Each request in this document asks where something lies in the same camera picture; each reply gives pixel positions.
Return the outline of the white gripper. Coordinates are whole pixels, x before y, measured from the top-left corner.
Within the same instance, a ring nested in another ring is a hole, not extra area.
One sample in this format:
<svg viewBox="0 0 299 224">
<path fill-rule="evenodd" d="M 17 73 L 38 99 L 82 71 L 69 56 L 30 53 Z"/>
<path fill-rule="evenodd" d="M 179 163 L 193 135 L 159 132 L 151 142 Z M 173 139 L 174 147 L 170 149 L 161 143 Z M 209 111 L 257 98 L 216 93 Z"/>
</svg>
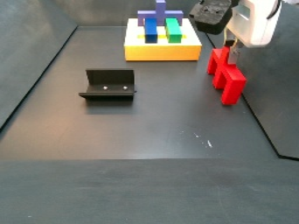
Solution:
<svg viewBox="0 0 299 224">
<path fill-rule="evenodd" d="M 230 47 L 230 65 L 238 63 L 245 46 L 254 48 L 270 43 L 281 10 L 282 0 L 240 0 L 224 32 L 224 45 Z M 236 37 L 242 43 L 236 44 Z"/>
</svg>

